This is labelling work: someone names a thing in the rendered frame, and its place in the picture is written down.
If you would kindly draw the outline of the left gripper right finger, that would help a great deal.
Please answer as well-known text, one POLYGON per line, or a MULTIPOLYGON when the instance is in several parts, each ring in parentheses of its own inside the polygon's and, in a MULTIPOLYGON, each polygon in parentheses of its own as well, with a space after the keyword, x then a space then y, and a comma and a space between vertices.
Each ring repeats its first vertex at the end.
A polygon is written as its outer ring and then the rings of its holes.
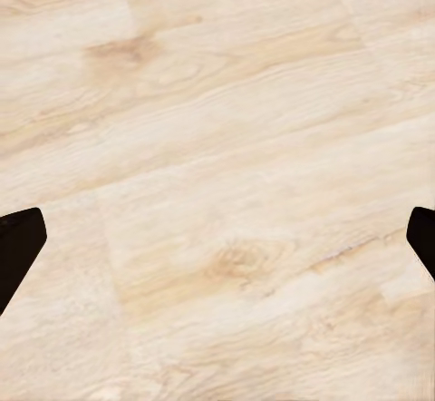
POLYGON ((435 210, 415 207, 406 238, 435 280, 435 210))

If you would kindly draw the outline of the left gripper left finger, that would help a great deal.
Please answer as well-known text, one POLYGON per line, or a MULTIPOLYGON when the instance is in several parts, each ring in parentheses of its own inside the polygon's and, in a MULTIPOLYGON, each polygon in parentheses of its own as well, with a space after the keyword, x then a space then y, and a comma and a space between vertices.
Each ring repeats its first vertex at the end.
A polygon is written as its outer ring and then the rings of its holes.
POLYGON ((0 317, 46 241, 38 207, 0 217, 0 317))

